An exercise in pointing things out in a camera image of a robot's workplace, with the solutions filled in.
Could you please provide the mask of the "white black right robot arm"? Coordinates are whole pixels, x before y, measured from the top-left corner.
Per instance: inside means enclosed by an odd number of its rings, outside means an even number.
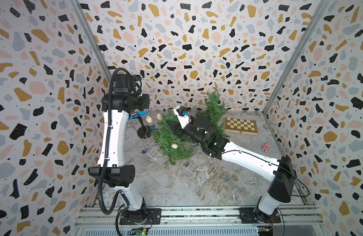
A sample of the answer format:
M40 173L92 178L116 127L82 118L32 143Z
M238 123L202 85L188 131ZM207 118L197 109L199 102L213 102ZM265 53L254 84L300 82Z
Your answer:
M270 158L240 147L217 135L207 117L193 119L185 115L176 123L167 121L167 125L175 136L187 136L208 156L240 165L267 179L270 186L260 198L257 211L271 215L280 204L291 201L296 177L289 158Z

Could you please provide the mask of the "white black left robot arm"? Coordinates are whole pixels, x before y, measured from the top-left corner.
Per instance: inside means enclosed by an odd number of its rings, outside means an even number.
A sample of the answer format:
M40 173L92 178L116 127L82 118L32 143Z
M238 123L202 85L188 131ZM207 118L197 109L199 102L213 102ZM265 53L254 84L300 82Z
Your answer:
M142 94L142 79L139 75L114 74L109 90L102 99L103 147L96 166L89 175L97 183L97 199L100 209L110 215L118 197L125 202L125 210L138 211L145 208L144 200L132 186L135 166L124 161L124 136L130 115L136 109L147 109L149 96Z

